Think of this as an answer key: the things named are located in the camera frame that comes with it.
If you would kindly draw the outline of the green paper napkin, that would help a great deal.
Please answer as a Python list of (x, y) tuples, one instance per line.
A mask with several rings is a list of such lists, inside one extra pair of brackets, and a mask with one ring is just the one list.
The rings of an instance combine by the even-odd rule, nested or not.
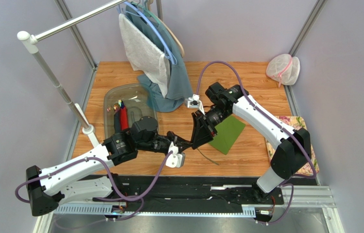
[(229, 116), (215, 127), (217, 134), (213, 140), (209, 142), (209, 145), (222, 154), (227, 155), (245, 126), (246, 125), (243, 122), (234, 116)]

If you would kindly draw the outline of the silver fork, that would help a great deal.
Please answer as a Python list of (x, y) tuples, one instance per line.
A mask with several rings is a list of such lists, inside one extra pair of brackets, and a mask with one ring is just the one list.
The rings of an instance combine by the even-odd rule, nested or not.
[(206, 159), (208, 160), (209, 162), (211, 162), (212, 164), (214, 165), (217, 165), (219, 166), (220, 164), (214, 160), (212, 160), (211, 158), (209, 158), (208, 156), (206, 156), (200, 149), (197, 149), (197, 151)]

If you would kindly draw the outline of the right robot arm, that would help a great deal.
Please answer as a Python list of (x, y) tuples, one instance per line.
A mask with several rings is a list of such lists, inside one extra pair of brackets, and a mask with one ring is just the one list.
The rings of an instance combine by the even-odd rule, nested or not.
[(241, 86), (229, 89), (216, 82), (205, 92), (211, 100), (209, 111), (204, 111), (199, 95), (185, 100), (188, 108), (196, 108), (192, 114), (192, 148), (211, 142), (217, 136), (216, 126), (231, 115), (245, 120), (274, 147), (269, 169), (252, 185), (251, 196), (259, 203), (266, 201), (272, 191), (295, 175), (304, 165), (312, 165), (309, 132), (280, 121), (269, 113)]

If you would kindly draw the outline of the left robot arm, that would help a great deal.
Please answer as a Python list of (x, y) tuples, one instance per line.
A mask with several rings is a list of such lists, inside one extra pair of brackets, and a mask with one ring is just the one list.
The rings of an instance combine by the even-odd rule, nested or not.
[[(23, 184), (28, 198), (20, 196), (21, 185), (16, 188), (15, 195), (30, 205), (32, 216), (43, 216), (62, 204), (87, 198), (113, 202), (139, 201), (149, 191), (126, 196), (109, 172), (110, 168), (135, 159), (140, 151), (164, 154), (160, 169), (164, 166), (181, 167), (183, 152), (194, 146), (193, 140), (185, 140), (171, 131), (160, 135), (157, 128), (156, 119), (144, 116), (81, 156), (44, 169), (32, 166), (26, 170), (26, 182)], [(108, 171), (105, 177), (87, 179), (101, 169)]]

